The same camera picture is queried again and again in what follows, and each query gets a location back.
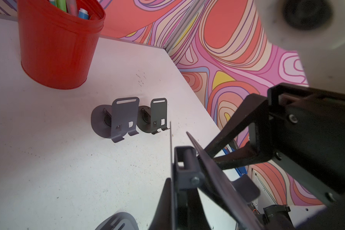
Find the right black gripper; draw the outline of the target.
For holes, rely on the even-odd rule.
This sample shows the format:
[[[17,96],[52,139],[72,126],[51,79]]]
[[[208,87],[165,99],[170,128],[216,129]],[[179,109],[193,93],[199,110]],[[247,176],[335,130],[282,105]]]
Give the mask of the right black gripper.
[[[250,142],[215,157],[220,169],[273,160],[324,205],[345,196],[345,94],[288,84],[250,94],[206,153],[214,157],[246,127]]]

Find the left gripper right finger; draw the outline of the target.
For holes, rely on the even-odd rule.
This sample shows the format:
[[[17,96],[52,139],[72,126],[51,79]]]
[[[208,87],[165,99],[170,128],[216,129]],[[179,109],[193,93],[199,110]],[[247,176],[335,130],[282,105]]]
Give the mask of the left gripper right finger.
[[[210,230],[197,189],[187,190],[188,229]]]

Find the dark grey phone stand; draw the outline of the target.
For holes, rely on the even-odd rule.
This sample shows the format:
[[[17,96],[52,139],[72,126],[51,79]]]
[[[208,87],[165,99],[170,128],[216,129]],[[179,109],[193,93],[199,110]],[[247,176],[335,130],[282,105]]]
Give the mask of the dark grey phone stand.
[[[152,99],[150,106],[139,106],[137,126],[145,132],[152,135],[162,131],[168,130],[167,126],[167,108],[168,103],[166,98]]]

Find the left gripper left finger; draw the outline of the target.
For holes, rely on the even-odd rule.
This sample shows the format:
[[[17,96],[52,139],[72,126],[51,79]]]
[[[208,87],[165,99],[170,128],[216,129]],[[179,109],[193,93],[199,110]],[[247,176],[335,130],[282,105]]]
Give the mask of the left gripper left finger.
[[[173,230],[173,188],[171,178],[165,180],[163,190],[149,230]]]

